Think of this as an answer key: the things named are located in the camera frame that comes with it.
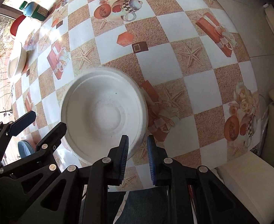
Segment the table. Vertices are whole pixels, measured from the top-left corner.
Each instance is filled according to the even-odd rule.
[[[18,139],[38,143],[58,122],[68,85],[86,69],[118,68],[141,87],[148,134],[183,165],[214,168],[252,149],[261,135],[259,95],[250,58],[217,0],[41,0],[46,21],[26,18],[16,41],[27,50],[14,78],[13,112],[35,123]],[[61,170],[86,166],[65,141]],[[110,191],[153,187],[146,140]]]

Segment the bottle label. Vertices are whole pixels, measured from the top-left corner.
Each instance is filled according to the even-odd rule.
[[[39,9],[37,10],[37,12],[39,14],[42,14],[44,17],[46,17],[48,15],[48,10],[43,8],[42,6],[39,7]]]

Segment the silver rivet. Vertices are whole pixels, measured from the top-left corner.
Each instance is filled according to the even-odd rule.
[[[172,160],[172,158],[170,158],[170,157],[166,157],[165,159],[164,159],[164,163],[172,163],[173,162],[173,160]]]
[[[49,169],[50,169],[51,171],[54,171],[54,170],[56,169],[56,165],[55,165],[55,164],[51,164],[51,165],[49,166]]]
[[[109,162],[111,162],[111,158],[109,158],[109,157],[104,157],[104,158],[102,159],[102,162],[103,162],[103,163],[109,163]]]
[[[69,165],[69,166],[67,167],[67,170],[68,170],[69,172],[75,171],[75,170],[76,170],[76,166],[75,166],[75,165]]]
[[[199,167],[199,171],[202,172],[202,173],[206,173],[207,172],[207,167],[206,166],[200,166]]]

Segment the green bottle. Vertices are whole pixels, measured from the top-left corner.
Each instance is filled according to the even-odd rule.
[[[28,3],[24,1],[19,9],[23,10],[23,14],[26,17],[36,18],[41,22],[43,22],[49,14],[49,11],[47,9],[45,9],[41,5],[38,5],[36,2]]]

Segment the white bowl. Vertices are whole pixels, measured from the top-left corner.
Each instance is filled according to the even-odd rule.
[[[148,114],[140,88],[127,74],[110,67],[91,68],[64,93],[60,120],[66,123],[66,142],[86,163],[106,157],[129,137],[128,159],[140,147]]]
[[[25,66],[27,53],[22,47],[22,43],[16,42],[12,49],[10,60],[7,66],[7,76],[12,78],[15,75],[20,74]]]

